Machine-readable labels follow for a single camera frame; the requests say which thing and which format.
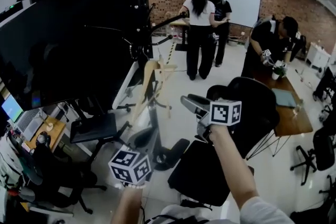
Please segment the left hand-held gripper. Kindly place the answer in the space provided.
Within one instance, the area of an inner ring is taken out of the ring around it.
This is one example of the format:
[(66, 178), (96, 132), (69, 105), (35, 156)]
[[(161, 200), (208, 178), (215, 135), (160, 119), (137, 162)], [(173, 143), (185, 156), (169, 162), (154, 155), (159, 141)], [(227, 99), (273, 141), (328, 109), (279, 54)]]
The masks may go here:
[(108, 166), (114, 178), (141, 185), (151, 178), (158, 129), (149, 127), (133, 134), (113, 155)]

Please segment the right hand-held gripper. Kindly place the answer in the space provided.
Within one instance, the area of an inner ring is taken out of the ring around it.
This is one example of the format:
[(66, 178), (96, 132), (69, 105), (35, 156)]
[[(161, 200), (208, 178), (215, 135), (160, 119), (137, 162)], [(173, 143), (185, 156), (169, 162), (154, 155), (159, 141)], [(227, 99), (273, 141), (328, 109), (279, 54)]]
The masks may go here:
[(222, 99), (206, 105), (206, 98), (195, 94), (183, 95), (180, 101), (189, 111), (201, 117), (197, 124), (196, 138), (203, 142), (209, 142), (211, 125), (233, 126), (240, 122), (241, 101)]

